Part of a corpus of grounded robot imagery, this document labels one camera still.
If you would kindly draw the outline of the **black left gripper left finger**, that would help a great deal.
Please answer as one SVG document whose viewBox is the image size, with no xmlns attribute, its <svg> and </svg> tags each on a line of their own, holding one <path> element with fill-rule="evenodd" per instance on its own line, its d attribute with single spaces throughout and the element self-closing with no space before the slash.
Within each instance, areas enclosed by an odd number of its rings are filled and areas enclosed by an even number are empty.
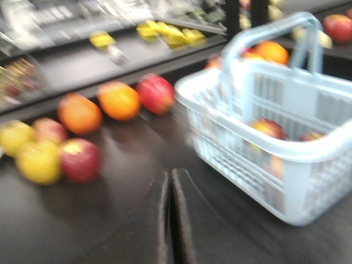
<svg viewBox="0 0 352 264">
<path fill-rule="evenodd" d="M 159 172 L 104 238 L 69 263 L 168 263 L 170 178 Z"/>
</svg>

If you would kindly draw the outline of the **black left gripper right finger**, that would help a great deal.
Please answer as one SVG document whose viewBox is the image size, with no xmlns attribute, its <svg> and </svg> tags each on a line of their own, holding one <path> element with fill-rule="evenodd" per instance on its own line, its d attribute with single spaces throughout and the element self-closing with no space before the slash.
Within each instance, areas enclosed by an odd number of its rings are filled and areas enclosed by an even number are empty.
<svg viewBox="0 0 352 264">
<path fill-rule="evenodd" d="M 176 263 L 260 263 L 261 251 L 206 201 L 185 169 L 171 172 Z"/>
</svg>

